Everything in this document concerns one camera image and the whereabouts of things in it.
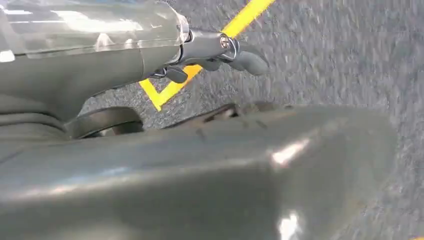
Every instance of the wheel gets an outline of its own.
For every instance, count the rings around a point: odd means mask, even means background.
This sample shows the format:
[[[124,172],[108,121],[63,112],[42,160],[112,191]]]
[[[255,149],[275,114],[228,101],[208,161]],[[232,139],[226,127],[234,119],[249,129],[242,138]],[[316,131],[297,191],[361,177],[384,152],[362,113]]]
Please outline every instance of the wheel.
[[[73,139],[143,132],[139,114],[130,107],[109,107],[78,116],[65,125]]]

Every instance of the clear plastic cover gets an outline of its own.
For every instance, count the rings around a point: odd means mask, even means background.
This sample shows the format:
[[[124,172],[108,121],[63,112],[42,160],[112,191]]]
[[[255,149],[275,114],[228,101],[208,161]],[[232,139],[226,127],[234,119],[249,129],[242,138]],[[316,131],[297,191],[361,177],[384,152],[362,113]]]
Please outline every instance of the clear plastic cover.
[[[0,62],[13,61],[10,53],[43,58],[178,46],[189,34],[187,19],[166,2],[0,0],[0,9]]]

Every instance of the bolt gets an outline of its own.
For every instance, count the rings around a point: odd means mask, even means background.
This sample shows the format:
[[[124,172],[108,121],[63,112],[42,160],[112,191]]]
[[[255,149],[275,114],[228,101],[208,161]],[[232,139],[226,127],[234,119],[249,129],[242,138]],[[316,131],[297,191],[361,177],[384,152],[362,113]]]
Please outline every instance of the bolt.
[[[228,39],[227,36],[222,35],[220,42],[221,42],[221,47],[222,48],[227,49],[227,48],[230,47],[230,40]]]

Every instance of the gray carpet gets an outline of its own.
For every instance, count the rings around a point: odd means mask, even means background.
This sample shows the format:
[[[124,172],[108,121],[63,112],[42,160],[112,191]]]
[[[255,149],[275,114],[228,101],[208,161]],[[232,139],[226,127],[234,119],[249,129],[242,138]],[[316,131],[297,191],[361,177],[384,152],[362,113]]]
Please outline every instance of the gray carpet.
[[[172,0],[193,27],[219,30],[245,0]],[[399,133],[390,186],[335,239],[424,236],[424,1],[277,0],[240,38],[262,49],[270,73],[203,72],[157,112],[137,85],[90,99],[84,112],[132,106],[159,128],[222,104],[343,104],[391,116]],[[158,89],[167,84],[158,80]]]

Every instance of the yellow painted line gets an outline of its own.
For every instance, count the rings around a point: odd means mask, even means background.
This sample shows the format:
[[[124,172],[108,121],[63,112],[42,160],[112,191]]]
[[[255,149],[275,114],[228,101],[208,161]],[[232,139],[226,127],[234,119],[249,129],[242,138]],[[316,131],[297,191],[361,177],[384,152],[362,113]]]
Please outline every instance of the yellow painted line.
[[[160,104],[161,102],[161,96],[159,95],[158,91],[156,91],[155,86],[148,80],[140,81],[140,86],[144,89],[144,91],[147,93],[148,97],[150,98],[151,102],[153,103],[154,107],[160,111],[162,110]]]
[[[235,16],[235,18],[222,30],[229,37],[235,37],[250,25],[259,15],[261,15],[275,0],[250,0],[249,3]],[[152,83],[146,79],[140,82],[140,86],[147,93],[153,105],[158,111],[161,106],[168,102],[175,94],[177,94],[184,86],[186,86],[201,70],[199,65],[186,66],[184,72],[188,74],[188,78],[184,83],[171,82],[166,88],[158,93]]]

